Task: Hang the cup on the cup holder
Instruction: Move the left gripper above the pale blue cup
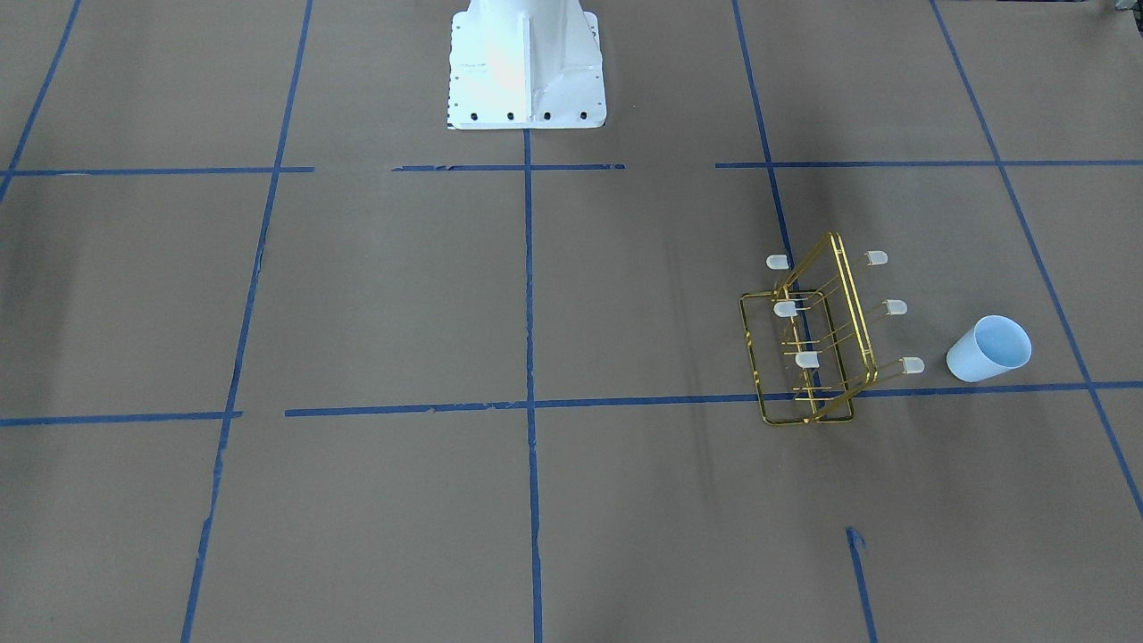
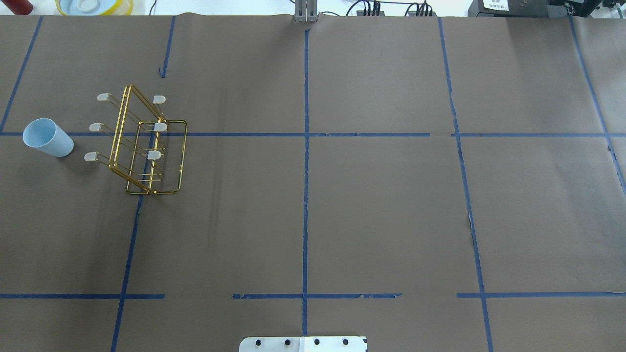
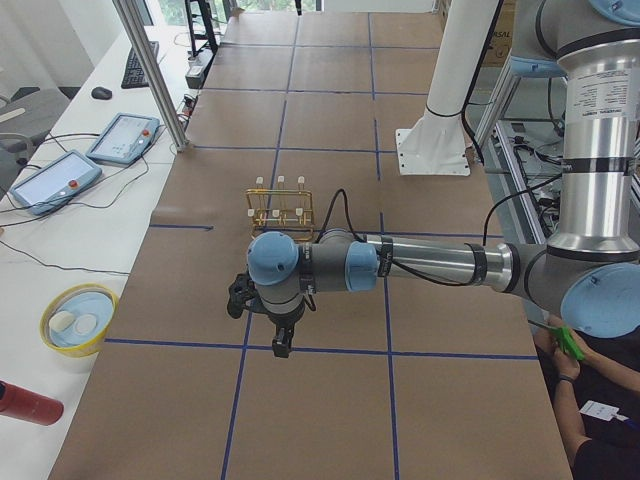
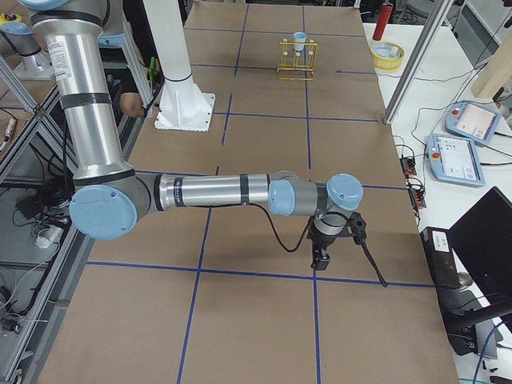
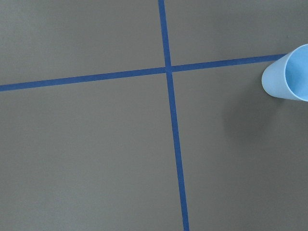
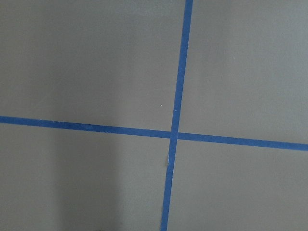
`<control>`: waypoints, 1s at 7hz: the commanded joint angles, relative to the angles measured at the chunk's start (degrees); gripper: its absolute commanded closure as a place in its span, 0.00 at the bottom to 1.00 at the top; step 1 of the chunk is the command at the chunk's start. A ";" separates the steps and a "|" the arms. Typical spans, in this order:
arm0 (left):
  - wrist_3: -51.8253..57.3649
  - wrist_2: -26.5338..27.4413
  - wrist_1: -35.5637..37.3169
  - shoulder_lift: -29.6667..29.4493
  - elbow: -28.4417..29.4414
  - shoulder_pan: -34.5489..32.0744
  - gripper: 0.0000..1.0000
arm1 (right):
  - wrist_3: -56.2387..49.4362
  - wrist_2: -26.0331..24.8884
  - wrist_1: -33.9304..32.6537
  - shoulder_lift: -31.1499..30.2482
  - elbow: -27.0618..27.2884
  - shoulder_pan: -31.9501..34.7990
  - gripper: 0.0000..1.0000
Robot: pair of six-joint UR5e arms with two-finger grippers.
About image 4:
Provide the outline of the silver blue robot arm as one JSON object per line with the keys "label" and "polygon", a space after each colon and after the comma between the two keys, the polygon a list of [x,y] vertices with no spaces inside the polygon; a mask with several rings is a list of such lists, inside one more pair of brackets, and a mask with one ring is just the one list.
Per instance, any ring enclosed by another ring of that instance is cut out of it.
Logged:
{"label": "silver blue robot arm", "polygon": [[288,171],[137,174],[122,154],[99,51],[105,30],[123,23],[122,7],[112,1],[28,1],[26,8],[50,52],[78,160],[70,216],[82,233],[116,239],[145,215],[173,207],[255,206],[267,216],[307,217],[302,236],[312,242],[314,270],[327,268],[327,249],[337,238],[365,245],[366,224],[358,213],[363,188],[349,174],[336,174],[325,183],[305,182]]}

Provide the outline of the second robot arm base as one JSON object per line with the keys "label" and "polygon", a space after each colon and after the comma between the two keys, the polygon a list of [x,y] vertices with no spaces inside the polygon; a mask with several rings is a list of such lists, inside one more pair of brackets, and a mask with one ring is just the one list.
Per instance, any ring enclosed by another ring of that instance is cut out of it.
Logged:
{"label": "second robot arm base", "polygon": [[14,73],[24,80],[45,81],[54,77],[54,70],[47,52],[23,22],[1,24],[1,57],[18,56],[21,62]]}

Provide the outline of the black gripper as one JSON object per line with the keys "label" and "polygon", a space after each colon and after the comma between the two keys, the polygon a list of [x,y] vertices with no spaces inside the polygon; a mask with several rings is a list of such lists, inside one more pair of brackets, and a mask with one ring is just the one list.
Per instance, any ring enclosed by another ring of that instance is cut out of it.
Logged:
{"label": "black gripper", "polygon": [[345,224],[341,228],[335,229],[334,234],[328,234],[317,228],[315,222],[308,225],[307,238],[311,240],[312,262],[310,267],[313,270],[325,270],[330,263],[330,256],[327,248],[332,245],[337,238],[350,238],[353,236],[351,224]]}

